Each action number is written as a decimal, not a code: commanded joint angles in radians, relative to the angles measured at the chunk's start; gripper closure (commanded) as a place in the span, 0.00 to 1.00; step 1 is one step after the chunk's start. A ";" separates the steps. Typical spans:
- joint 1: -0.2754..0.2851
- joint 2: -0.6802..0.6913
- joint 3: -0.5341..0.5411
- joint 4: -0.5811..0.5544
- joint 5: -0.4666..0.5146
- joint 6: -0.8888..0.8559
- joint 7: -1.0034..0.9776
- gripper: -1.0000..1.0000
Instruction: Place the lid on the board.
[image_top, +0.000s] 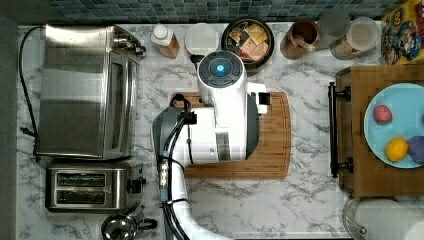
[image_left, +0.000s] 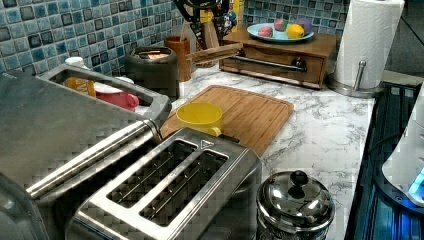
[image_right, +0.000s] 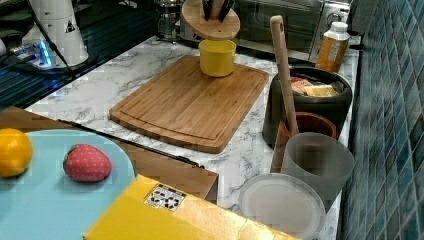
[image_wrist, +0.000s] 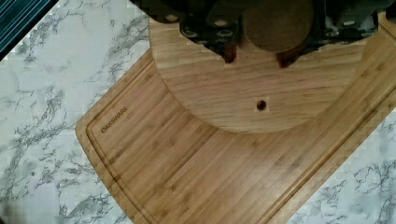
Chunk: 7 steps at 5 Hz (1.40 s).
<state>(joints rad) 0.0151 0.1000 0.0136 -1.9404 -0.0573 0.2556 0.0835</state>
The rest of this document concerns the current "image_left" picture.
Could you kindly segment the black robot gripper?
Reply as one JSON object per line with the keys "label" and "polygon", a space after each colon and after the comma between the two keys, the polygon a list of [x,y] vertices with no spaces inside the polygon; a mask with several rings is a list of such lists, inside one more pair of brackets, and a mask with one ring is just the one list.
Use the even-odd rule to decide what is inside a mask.
{"label": "black robot gripper", "polygon": [[233,9],[233,0],[172,0],[189,23],[197,46],[206,48],[202,24],[211,21],[219,40],[230,33],[238,23],[237,13]]}

